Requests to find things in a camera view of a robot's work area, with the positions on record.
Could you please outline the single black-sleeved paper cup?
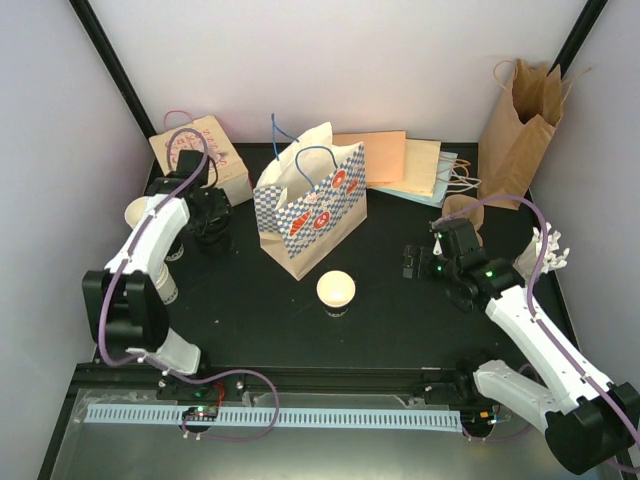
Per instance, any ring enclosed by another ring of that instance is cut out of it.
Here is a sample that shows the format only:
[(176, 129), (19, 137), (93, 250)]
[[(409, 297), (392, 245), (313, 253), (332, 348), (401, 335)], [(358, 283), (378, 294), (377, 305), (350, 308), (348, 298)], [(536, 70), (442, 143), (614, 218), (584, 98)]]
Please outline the single black-sleeved paper cup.
[(332, 318), (344, 315), (356, 295), (356, 283), (343, 271), (332, 270), (323, 274), (317, 284), (316, 293), (324, 311)]

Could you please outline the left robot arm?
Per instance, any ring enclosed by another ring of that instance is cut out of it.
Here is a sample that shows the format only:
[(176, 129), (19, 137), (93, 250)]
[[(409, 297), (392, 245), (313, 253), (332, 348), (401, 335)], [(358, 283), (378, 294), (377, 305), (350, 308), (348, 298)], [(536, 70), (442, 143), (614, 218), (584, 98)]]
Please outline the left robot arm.
[(177, 167), (156, 179), (140, 219), (118, 253), (82, 279), (91, 334), (110, 366), (149, 362), (180, 375), (193, 399), (207, 397), (215, 376), (201, 349), (176, 333), (167, 310), (178, 294), (167, 257), (187, 233), (204, 253), (221, 251), (228, 240), (232, 207), (223, 189), (207, 182), (212, 158), (183, 150)]

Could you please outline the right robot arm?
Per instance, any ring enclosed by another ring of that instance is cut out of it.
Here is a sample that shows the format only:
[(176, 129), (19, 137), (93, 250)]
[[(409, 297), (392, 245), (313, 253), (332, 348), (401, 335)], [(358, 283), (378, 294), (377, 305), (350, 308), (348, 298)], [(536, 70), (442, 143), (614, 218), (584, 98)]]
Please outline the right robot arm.
[(431, 225), (433, 248), (408, 245), (402, 273), (447, 284), (463, 311), (483, 311), (529, 361), (534, 381), (502, 360), (474, 363), (454, 379), (457, 396), (498, 401), (541, 432), (559, 463), (574, 474), (614, 459), (639, 443), (639, 393), (617, 385), (562, 334), (511, 262), (488, 258), (472, 223), (442, 219)]

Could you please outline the blue checkered paper bag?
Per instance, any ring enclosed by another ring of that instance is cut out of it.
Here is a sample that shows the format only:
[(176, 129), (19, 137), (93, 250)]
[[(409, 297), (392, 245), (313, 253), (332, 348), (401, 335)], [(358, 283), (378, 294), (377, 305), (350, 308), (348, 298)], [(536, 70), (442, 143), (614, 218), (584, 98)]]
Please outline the blue checkered paper bag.
[(253, 190), (260, 247), (300, 280), (367, 218), (365, 146), (329, 122), (291, 139)]

